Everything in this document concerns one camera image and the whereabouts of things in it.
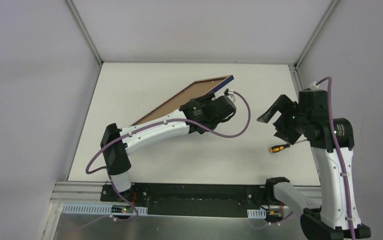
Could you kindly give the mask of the black yellow screwdriver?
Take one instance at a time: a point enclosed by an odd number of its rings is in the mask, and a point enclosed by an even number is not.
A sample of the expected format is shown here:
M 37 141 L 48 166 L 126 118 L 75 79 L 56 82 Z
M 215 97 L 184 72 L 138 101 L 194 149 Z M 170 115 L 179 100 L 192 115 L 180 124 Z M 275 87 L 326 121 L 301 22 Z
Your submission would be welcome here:
M 274 145 L 274 146 L 271 146 L 268 148 L 268 152 L 270 154 L 274 154 L 274 153 L 278 153 L 278 152 L 281 152 L 285 149 L 288 149 L 294 145 L 297 145 L 297 144 L 300 144 L 300 143 L 304 143 L 304 142 L 308 142 L 309 140 L 308 139 L 303 139 L 303 140 L 298 140 L 294 143 L 290 143 L 290 142 L 284 142 L 284 143 L 281 143 L 281 144 L 277 144 L 277 145 Z

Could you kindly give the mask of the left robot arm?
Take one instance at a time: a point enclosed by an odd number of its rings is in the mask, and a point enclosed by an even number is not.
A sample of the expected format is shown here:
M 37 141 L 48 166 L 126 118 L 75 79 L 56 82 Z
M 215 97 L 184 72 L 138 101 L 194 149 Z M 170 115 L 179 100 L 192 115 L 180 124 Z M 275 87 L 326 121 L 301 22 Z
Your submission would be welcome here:
M 233 96 L 215 97 L 208 93 L 190 99 L 171 113 L 139 125 L 125 128 L 118 128 L 116 123 L 108 125 L 100 147 L 109 178 L 115 186 L 113 196 L 119 202 L 127 202 L 131 198 L 129 156 L 139 148 L 172 137 L 214 130 L 218 124 L 229 121 L 236 110 Z

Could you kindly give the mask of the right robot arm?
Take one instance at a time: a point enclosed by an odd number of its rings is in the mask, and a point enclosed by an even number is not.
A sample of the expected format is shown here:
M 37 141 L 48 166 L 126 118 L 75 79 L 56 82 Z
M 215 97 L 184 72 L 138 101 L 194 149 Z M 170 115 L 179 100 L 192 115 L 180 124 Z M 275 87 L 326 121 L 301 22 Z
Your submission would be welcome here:
M 266 180 L 262 198 L 270 205 L 283 203 L 299 216 L 309 240 L 361 240 L 371 237 L 356 207 L 352 159 L 355 146 L 351 123 L 333 118 L 330 96 L 324 90 L 305 89 L 298 101 L 282 94 L 258 121 L 268 123 L 275 113 L 275 136 L 294 145 L 305 137 L 314 154 L 321 190 L 321 203 L 298 191 L 286 177 Z

